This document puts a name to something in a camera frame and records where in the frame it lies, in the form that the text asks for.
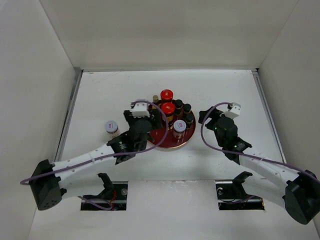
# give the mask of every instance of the white wall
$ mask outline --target white wall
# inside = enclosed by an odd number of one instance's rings
[[[258,68],[298,0],[40,0],[84,69]]]
[[[259,74],[288,162],[320,178],[320,1],[299,0]],[[315,221],[320,229],[320,215]]]
[[[38,0],[0,1],[0,234],[27,239],[36,210],[20,186],[53,155],[73,67]]]

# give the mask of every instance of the white table surface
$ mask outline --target white table surface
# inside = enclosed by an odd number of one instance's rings
[[[199,111],[219,102],[241,104],[241,116],[235,119],[239,136],[270,158],[281,159],[251,71],[172,70],[84,73],[62,160],[108,141],[108,120],[126,131],[123,111],[130,102],[151,100],[163,89],[190,103],[197,118]],[[206,130],[205,136],[217,145],[212,131]],[[233,179],[245,170],[206,147],[197,125],[180,149],[156,149],[104,169],[113,181],[129,180],[126,211],[80,211],[80,199],[67,198],[52,209],[36,211],[29,240],[319,239],[313,221],[301,225],[267,200],[265,211],[219,211],[213,180]]]
[[[220,211],[215,181],[130,181],[126,211],[80,211],[68,198],[36,211],[29,240],[318,240],[265,202],[263,210]]]
[[[197,121],[199,111],[217,103],[241,104],[241,115],[235,119],[239,136],[270,158],[282,159],[250,70],[169,70],[84,73],[61,160],[106,143],[109,136],[104,124],[108,120],[115,120],[120,131],[127,131],[123,112],[130,108],[130,102],[151,101],[163,89],[171,89],[175,99],[190,103]],[[205,129],[204,134],[217,146],[213,131]],[[116,166],[108,164],[105,171],[113,181],[217,180],[233,179],[245,169],[206,147],[197,124],[195,134],[183,147],[139,154]]]

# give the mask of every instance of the jar with label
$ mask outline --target jar with label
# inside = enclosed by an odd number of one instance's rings
[[[174,93],[169,89],[165,89],[160,93],[160,97],[162,103],[172,102],[172,99],[174,98]]]
[[[191,105],[189,103],[186,103],[183,106],[183,119],[186,119],[187,114],[191,112]]]
[[[169,127],[172,126],[171,122],[174,119],[175,105],[172,102],[165,102],[161,105],[161,110],[168,119]]]
[[[187,124],[183,120],[177,120],[173,124],[172,134],[176,139],[182,139],[185,135]]]
[[[175,100],[174,102],[174,115],[180,116],[182,110],[183,102],[180,99]]]
[[[158,104],[159,104],[159,97],[158,97],[158,95],[154,95],[154,96],[152,97],[152,103],[155,104],[155,105],[158,105]]]
[[[120,135],[118,124],[113,120],[107,121],[104,124],[104,128],[112,138],[118,137]]]
[[[190,129],[192,126],[192,123],[195,120],[195,116],[192,113],[188,113],[185,116],[185,123],[186,123],[186,129]]]

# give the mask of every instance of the black bracket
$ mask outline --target black bracket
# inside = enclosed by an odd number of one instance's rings
[[[47,159],[43,160],[36,166],[32,177],[52,172],[52,168]],[[36,206],[40,211],[50,209],[61,201],[66,190],[60,189],[59,181],[60,178],[52,174],[29,182]]]

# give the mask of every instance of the glass vial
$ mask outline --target glass vial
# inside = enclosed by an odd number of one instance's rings
[[[112,138],[118,137],[120,135],[118,124],[113,120],[107,121],[104,124],[104,128],[106,132],[111,135]]]
[[[173,124],[172,134],[176,139],[182,139],[185,135],[187,124],[183,120],[177,120]]]

